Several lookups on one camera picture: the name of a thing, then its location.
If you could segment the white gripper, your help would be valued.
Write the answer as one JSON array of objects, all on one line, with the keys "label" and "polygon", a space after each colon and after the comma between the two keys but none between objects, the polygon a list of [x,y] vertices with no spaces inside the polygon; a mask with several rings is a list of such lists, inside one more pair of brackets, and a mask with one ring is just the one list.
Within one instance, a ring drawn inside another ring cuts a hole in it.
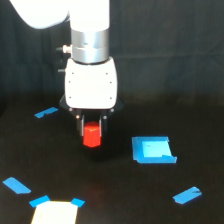
[{"label": "white gripper", "polygon": [[[118,78],[112,57],[100,64],[80,64],[69,58],[65,68],[65,93],[59,105],[70,111],[120,110],[123,102],[118,96]],[[77,115],[77,130],[84,135],[84,115]],[[99,119],[101,137],[107,132],[107,116]]]}]

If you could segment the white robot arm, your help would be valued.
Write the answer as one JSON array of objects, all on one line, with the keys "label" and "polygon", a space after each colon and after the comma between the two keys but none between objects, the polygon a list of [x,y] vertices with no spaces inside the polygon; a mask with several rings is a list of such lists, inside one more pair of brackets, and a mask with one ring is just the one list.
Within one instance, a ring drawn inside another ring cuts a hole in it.
[{"label": "white robot arm", "polygon": [[68,54],[64,96],[68,109],[83,130],[86,110],[99,111],[101,133],[117,103],[118,79],[109,56],[110,0],[9,0],[21,19],[35,29],[70,23],[71,43],[60,50]]}]

